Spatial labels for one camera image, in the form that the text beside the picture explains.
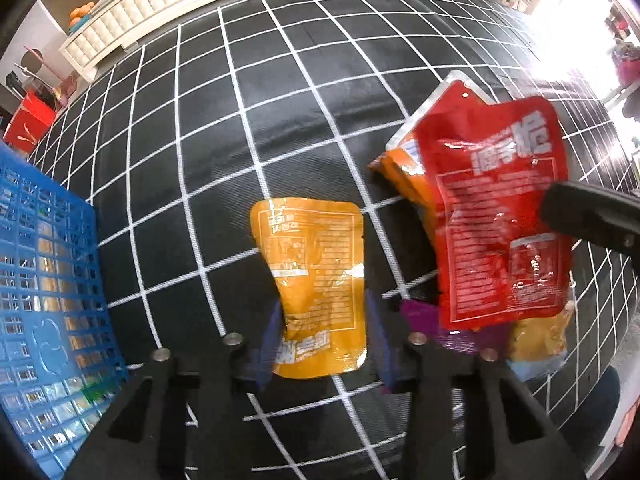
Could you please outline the red snack pouch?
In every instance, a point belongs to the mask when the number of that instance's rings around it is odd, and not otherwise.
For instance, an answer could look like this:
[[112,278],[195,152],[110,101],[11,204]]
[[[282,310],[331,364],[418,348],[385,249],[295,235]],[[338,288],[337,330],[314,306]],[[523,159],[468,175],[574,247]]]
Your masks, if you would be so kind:
[[414,130],[434,200],[442,326],[477,330],[565,306],[572,240],[541,219],[568,169],[542,96],[425,116]]

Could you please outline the orange snack packet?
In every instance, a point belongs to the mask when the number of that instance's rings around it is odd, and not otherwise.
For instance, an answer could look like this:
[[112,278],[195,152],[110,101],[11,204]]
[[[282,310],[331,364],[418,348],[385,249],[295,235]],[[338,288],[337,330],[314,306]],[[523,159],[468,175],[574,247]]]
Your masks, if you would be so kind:
[[394,148],[388,148],[372,160],[369,168],[382,174],[400,195],[413,203],[427,237],[434,242],[437,226],[436,204],[425,177],[425,169],[414,133],[410,131]]

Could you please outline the orange-yellow snack pouch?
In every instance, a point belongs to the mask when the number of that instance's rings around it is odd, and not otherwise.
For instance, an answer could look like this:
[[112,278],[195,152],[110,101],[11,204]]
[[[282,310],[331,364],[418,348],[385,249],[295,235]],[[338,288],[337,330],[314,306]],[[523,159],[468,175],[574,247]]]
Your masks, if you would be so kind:
[[367,356],[360,208],[270,198],[253,206],[250,227],[282,304],[274,372],[312,379],[359,368]]

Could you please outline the yellow blue snack packet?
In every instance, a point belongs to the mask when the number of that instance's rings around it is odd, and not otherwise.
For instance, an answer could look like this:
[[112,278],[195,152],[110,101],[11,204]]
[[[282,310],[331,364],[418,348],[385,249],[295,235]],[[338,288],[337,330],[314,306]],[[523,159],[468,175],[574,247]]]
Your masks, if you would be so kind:
[[522,382],[557,372],[568,356],[566,329],[576,310],[575,283],[563,309],[552,318],[526,318],[514,325],[508,362]]

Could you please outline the blue plastic basket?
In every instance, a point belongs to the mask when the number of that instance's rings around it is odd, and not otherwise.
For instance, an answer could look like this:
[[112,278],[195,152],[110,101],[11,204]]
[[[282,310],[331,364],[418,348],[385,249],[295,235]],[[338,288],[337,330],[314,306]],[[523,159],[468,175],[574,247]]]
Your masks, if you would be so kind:
[[1,149],[1,411],[63,477],[127,370],[107,312],[96,212]]

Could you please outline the purple snack packet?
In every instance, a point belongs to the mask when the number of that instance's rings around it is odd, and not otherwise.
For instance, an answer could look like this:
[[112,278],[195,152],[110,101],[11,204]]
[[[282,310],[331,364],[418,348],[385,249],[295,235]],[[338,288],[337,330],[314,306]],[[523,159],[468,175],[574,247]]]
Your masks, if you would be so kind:
[[413,332],[424,333],[449,350],[479,354],[482,350],[492,349],[498,356],[504,356],[509,347],[512,333],[510,323],[486,326],[478,330],[446,328],[440,325],[438,307],[414,299],[402,300],[400,313]]

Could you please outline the red white yellow snack pack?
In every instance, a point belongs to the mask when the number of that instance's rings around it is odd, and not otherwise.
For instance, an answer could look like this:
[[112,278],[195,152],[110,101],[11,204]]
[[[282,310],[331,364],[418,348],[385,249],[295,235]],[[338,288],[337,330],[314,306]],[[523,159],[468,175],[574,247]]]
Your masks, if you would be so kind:
[[386,151],[399,148],[413,128],[430,113],[443,113],[457,107],[492,105],[495,100],[462,70],[452,70],[385,145]]

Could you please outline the red paper bag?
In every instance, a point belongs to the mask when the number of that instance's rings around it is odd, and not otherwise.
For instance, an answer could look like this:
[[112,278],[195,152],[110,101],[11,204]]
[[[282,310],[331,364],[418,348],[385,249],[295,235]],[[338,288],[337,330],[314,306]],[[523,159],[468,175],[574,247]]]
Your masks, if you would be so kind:
[[3,135],[4,143],[26,155],[32,154],[54,123],[55,115],[54,108],[29,90]]

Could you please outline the black white grid tablecloth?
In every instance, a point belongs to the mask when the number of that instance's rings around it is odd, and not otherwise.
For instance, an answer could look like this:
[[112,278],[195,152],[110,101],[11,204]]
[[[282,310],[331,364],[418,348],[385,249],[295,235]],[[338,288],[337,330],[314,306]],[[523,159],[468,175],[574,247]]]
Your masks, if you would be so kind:
[[[99,218],[105,297],[126,363],[159,346],[197,360],[226,330],[257,338],[276,298],[250,234],[267,197],[363,209],[367,288],[435,301],[435,254],[412,203],[368,165],[461,70],[499,102],[547,98],[570,178],[631,192],[613,118],[529,16],[486,0],[230,0],[124,55],[29,158]],[[568,359],[529,383],[587,468],[617,408],[612,359],[637,311],[628,258],[575,243]],[[337,378],[273,378],[235,399],[249,479],[399,478],[408,396],[367,359]]]

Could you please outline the oranges on plate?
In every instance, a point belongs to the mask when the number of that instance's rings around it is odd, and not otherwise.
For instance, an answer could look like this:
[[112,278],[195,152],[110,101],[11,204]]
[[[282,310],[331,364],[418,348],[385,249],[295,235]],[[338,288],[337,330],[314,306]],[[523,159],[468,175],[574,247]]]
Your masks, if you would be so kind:
[[70,20],[68,21],[68,28],[72,29],[74,26],[78,25],[80,21],[90,13],[93,7],[94,7],[94,2],[89,1],[85,3],[83,6],[78,6],[72,12],[70,12]]

